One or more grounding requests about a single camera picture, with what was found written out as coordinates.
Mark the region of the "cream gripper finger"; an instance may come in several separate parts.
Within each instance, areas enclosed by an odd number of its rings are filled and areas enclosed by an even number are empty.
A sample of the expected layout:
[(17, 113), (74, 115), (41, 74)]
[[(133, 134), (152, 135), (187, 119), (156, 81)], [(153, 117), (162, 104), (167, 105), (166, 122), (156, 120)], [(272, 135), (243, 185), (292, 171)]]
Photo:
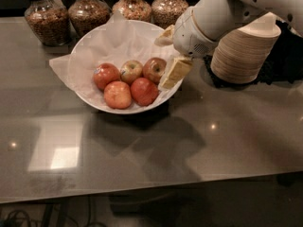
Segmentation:
[(158, 46), (168, 46), (173, 44), (174, 25), (168, 26), (155, 40)]
[(193, 67), (191, 57), (178, 56), (169, 60), (165, 73), (160, 79), (159, 87), (170, 90), (190, 72)]

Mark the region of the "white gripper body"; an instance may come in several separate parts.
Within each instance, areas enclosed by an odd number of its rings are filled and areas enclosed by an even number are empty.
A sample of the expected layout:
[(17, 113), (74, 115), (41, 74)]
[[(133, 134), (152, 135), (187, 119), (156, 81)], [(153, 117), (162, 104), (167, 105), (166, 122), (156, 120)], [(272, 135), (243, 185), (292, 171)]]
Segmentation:
[(173, 46), (182, 55), (202, 58), (216, 46), (214, 42), (198, 28), (193, 7), (189, 7), (174, 25)]

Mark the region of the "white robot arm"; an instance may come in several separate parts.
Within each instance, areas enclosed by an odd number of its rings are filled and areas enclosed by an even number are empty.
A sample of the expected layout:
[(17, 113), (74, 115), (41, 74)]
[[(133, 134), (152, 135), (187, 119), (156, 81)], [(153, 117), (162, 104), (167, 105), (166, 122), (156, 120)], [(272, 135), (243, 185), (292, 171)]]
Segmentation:
[(303, 78), (303, 0), (200, 0), (156, 40), (173, 45), (171, 88), (201, 58), (217, 87)]

